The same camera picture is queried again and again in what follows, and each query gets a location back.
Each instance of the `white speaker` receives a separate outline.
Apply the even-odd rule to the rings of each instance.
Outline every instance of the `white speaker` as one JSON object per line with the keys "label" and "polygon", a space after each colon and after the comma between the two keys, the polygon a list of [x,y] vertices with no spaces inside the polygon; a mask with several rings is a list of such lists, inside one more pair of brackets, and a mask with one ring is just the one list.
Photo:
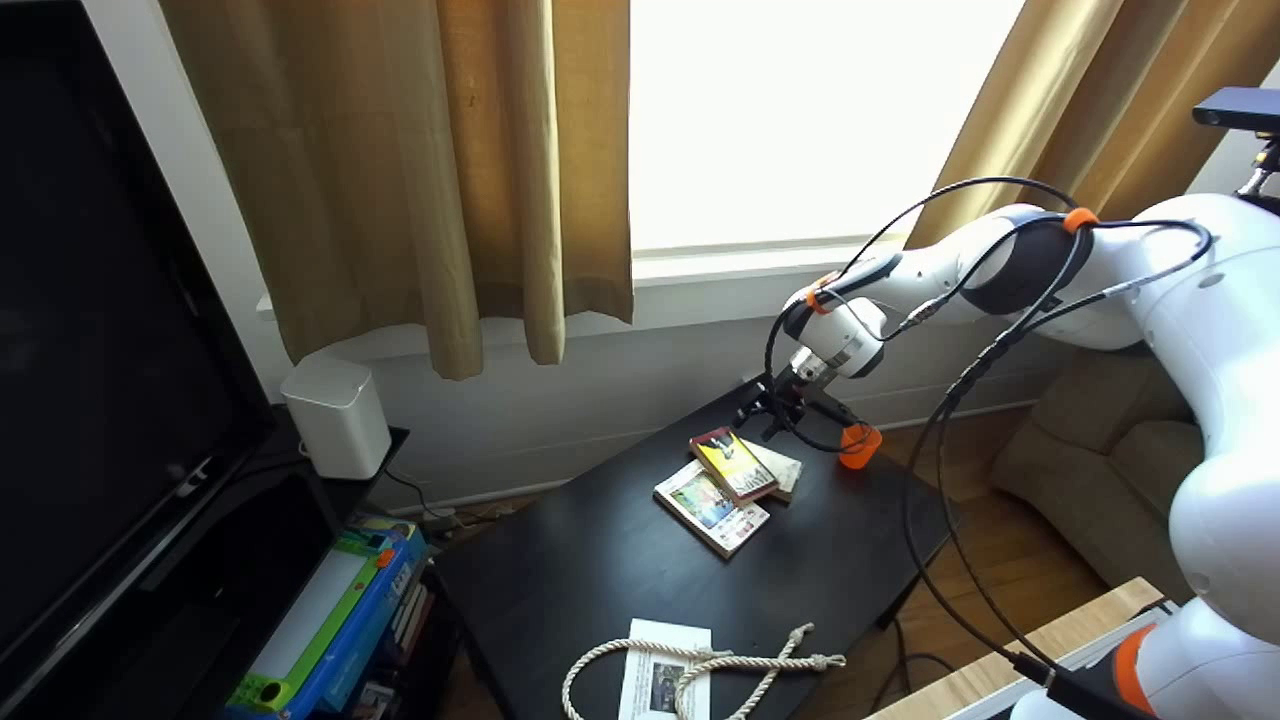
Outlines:
{"label": "white speaker", "polygon": [[374,476],[391,447],[391,426],[369,364],[308,356],[284,377],[281,391],[325,479]]}

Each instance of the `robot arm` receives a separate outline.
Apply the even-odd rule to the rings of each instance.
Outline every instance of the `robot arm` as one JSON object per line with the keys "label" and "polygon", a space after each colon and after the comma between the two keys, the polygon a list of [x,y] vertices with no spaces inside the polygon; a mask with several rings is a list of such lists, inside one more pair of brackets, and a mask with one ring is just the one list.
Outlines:
{"label": "robot arm", "polygon": [[[1187,226],[1217,236],[1212,257]],[[1068,236],[1059,217],[1019,205],[794,291],[784,313],[798,343],[792,373],[866,377],[895,327],[932,313],[1019,313],[1064,267]],[[1236,195],[1177,195],[1086,236],[1086,258],[1074,250],[1050,298],[1115,291],[1038,332],[1079,348],[1146,338],[1207,447],[1167,511],[1194,601],[1123,642],[1113,692],[1139,714],[1266,714],[1280,708],[1280,219]]]}

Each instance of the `couch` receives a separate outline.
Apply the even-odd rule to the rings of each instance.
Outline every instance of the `couch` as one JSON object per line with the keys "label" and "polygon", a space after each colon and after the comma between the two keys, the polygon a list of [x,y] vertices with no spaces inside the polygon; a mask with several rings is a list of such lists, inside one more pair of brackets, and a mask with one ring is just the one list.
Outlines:
{"label": "couch", "polygon": [[1033,503],[1105,579],[1185,601],[1167,503],[1200,460],[1194,421],[1146,348],[1086,351],[1029,408],[993,485]]}

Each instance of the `black table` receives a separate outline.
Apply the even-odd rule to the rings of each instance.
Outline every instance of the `black table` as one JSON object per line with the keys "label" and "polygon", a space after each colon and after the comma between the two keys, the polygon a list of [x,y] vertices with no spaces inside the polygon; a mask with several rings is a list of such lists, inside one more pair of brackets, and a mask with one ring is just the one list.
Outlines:
{"label": "black table", "polygon": [[[652,498],[652,485],[688,462],[684,440],[733,423],[738,391],[667,423],[633,452],[547,493],[510,520],[452,545],[432,566],[448,615],[460,624],[475,673],[509,714],[563,714],[566,662],[614,636],[633,615],[702,624],[714,649],[775,654],[805,621],[798,651],[848,651],[885,628],[915,582],[904,506],[924,560],[942,545],[942,503],[892,460],[837,473],[832,455],[794,437],[767,447],[798,455],[794,498],[733,555],[707,550]],[[809,437],[837,443],[837,423],[809,413]],[[767,421],[738,426],[762,440]],[[614,714],[624,651],[576,681],[585,714]],[[761,674],[711,674],[711,714],[728,714]],[[761,714],[794,714],[821,674],[778,674]]]}

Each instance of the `curtain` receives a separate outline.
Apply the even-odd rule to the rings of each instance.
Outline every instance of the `curtain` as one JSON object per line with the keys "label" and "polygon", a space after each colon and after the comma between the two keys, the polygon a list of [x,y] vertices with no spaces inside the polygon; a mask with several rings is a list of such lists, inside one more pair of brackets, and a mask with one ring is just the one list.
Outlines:
{"label": "curtain", "polygon": [[541,364],[563,314],[633,314],[626,0],[159,0],[298,360],[480,314]]}
{"label": "curtain", "polygon": [[[1273,0],[1025,0],[940,187],[1033,175],[1105,217],[1134,217],[1190,183],[1220,127],[1190,106],[1222,83],[1259,83],[1280,58]],[[1016,187],[954,190],[915,219],[932,242]]]}

